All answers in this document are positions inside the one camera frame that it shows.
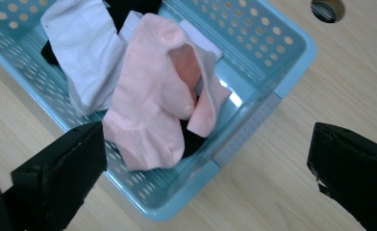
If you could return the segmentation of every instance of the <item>white cloth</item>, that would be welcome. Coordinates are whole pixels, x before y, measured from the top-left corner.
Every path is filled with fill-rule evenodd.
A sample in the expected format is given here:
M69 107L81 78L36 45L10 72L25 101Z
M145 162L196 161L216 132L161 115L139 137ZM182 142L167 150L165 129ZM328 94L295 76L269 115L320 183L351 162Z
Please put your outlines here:
M125 42L102 0L58 0L41 24L67 77L72 107L82 116L108 108Z

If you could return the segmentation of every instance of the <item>black object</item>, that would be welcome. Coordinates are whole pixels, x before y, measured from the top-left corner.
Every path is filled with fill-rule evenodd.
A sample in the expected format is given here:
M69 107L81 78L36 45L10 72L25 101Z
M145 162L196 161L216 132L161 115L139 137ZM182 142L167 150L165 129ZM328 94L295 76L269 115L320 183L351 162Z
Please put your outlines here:
M130 11L142 14L158 13L162 0L106 0L106 2L110 5L107 11L119 33ZM59 64L49 40L42 47L41 56L50 64Z
M101 122L68 131L12 172L0 230L63 230L106 168Z
M377 230L377 143L350 130L314 126L308 168L319 190L367 230Z
M183 152L182 158L192 156L206 141L206 138L202 138L197 134L189 131L188 124L188 120L180 119L180 125L182 126L183 137L185 139L185 151Z

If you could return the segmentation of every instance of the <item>wooden surface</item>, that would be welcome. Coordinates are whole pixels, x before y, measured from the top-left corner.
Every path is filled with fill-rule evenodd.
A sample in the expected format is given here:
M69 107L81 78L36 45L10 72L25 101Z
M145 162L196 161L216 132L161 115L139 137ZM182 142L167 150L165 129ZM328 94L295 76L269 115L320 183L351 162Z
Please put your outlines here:
M377 142L377 0L345 0L318 21L309 0L271 0L317 43L317 56L273 115L180 214L143 218L101 177L68 230L363 230L317 189L306 167L314 123ZM0 66L0 188L10 171L62 132Z

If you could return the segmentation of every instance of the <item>black cloth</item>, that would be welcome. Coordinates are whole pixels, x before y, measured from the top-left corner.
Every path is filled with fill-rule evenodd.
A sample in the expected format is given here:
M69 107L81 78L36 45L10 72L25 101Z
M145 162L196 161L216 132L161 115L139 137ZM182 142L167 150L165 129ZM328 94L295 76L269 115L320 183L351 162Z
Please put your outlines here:
M180 125L183 130L183 137L185 139L185 152L183 158L189 157L194 154L201 145L203 145L206 138L202 138L195 133L188 130L189 122L187 120L180 120Z
M377 230L377 143L324 123L314 127L308 168L321 193L367 230Z

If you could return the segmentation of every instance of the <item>basket hole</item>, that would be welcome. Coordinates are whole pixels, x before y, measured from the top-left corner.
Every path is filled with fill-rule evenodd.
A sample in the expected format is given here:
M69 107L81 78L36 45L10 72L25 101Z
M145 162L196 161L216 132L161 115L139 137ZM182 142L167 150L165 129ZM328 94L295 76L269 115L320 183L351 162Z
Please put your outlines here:
M275 53L270 54L270 59L272 60L278 60L278 55Z
M251 12L251 14L252 14L253 16L258 15L258 11L257 11L257 9L255 9L255 8L251 8L251 9L249 10L249 12Z
M243 34L243 35L247 35L248 34L248 30L246 28L241 28L240 29L240 32Z
M261 27L257 27L257 29L255 30L255 32L258 34L258 35L261 35L264 30L261 28Z
M264 63L265 63L265 65L266 65L266 66L272 66L272 62L271 62L271 61L269 61L269 60L265 60L265 62L264 62Z
M257 41L258 41L258 38L257 38L257 37L255 37L255 36L252 36L252 37L251 37L251 41L252 41L252 42L254 42L254 43L257 43Z
M262 54L261 52L257 51L257 52L255 52L255 56L256 56L258 59L260 59L260 58L263 57L263 54Z
M279 52L279 53L285 53L285 47L279 45L276 47L276 50Z
M281 33L282 33L281 28L279 28L279 27L272 28L272 31L277 36L281 35Z
M267 17L263 17L263 18L261 18L261 22L262 22L263 25L265 25L265 26L269 25L269 19L267 19Z
M235 27L237 27L237 26L239 25L239 23L238 23L235 19L233 19L233 20L231 21L231 24L232 24L233 26L235 26Z
M246 20L245 20L245 24L246 24L247 26L252 26L252 20L251 20L251 18L246 18Z
M293 38L291 38L291 37L285 37L285 43L289 44L289 45L293 44Z
M36 6L31 6L31 7L30 7L30 12L31 12L31 13L37 13L37 12L38 12L38 7L36 7Z
M47 0L39 0L39 4L41 6L47 6L48 1Z
M341 0L312 0L311 10L317 19L326 23L338 22L345 14Z
M236 10L236 16L237 17L242 17L242 11Z
M262 50L262 51L267 51L267 46L266 46L265 44L262 44L262 45L261 45L261 50Z
M273 44L273 42L274 42L273 37L266 37L266 42L269 43L269 44Z
M21 13L18 18L20 18L20 20L22 21L27 21L27 19L29 19L29 15L27 15L26 13Z
M8 9L11 12L17 12L18 7L17 7L17 5L15 3L10 3L9 6L8 6Z
M242 7L246 7L246 1L245 1L245 0L239 0L239 4L240 4Z
M0 12L0 20L5 20L6 18L8 18L8 15L4 12Z
M231 9L231 2L226 1L224 6L225 6L226 9L230 10Z

